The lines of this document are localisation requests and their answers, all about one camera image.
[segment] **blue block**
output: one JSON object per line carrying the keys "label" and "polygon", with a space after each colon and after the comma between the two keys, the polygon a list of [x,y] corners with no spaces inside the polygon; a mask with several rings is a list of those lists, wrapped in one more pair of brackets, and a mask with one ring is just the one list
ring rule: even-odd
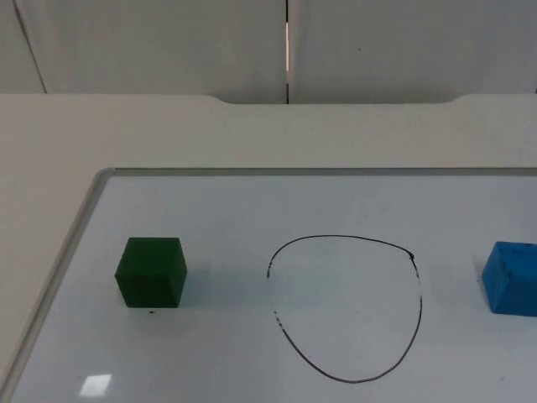
{"label": "blue block", "polygon": [[537,245],[496,242],[483,284],[493,312],[537,317]]}

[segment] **white table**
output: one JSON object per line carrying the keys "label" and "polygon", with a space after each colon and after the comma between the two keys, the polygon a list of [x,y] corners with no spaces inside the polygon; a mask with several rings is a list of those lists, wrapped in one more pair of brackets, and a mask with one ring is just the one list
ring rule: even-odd
{"label": "white table", "polygon": [[0,371],[99,170],[509,166],[537,166],[537,97],[234,106],[210,97],[0,96]]}

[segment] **hand-drawn oval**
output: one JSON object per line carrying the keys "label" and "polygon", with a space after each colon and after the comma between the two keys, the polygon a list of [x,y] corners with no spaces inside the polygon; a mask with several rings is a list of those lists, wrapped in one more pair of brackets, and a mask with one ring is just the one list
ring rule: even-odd
{"label": "hand-drawn oval", "polygon": [[267,270],[276,322],[295,352],[348,384],[382,378],[404,360],[420,328],[414,255],[352,235],[293,239]]}

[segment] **whiteboard frame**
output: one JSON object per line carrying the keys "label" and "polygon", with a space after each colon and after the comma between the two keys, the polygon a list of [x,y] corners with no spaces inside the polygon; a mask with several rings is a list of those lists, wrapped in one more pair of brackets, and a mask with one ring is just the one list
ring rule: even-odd
{"label": "whiteboard frame", "polygon": [[537,168],[108,168],[96,173],[45,281],[14,354],[0,403],[8,403],[32,352],[56,292],[108,180],[114,176],[537,176]]}

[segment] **cube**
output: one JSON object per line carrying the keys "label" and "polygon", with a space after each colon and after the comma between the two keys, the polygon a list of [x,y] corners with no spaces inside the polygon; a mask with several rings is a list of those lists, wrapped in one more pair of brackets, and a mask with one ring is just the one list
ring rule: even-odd
{"label": "cube", "polygon": [[496,242],[482,278],[493,312],[537,317],[537,245]]}
{"label": "cube", "polygon": [[186,278],[179,239],[129,238],[115,277],[128,307],[177,307]]}

